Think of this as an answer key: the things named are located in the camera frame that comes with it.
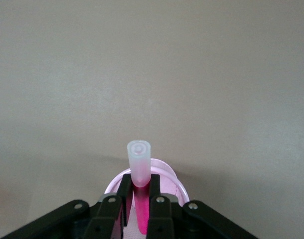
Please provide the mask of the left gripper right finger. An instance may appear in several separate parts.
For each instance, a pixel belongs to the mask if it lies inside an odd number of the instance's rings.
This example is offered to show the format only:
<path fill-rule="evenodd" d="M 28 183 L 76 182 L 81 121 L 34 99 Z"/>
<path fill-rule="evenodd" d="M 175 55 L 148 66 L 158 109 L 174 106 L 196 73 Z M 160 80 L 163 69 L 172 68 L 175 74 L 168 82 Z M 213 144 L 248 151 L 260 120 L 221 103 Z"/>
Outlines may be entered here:
<path fill-rule="evenodd" d="M 191 200 L 182 206 L 160 192 L 160 176 L 149 186 L 148 239 L 255 239 L 256 236 L 207 204 Z"/>

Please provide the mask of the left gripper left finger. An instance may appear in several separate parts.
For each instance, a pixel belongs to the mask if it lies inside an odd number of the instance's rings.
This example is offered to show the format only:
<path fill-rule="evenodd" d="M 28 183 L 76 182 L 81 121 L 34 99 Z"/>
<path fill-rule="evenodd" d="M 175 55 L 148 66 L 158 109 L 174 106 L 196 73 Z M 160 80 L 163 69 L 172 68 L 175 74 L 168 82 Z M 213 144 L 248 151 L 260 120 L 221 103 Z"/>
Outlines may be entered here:
<path fill-rule="evenodd" d="M 132 203 L 130 174 L 117 192 L 107 193 L 93 205 L 72 200 L 4 236 L 6 239 L 121 239 Z"/>

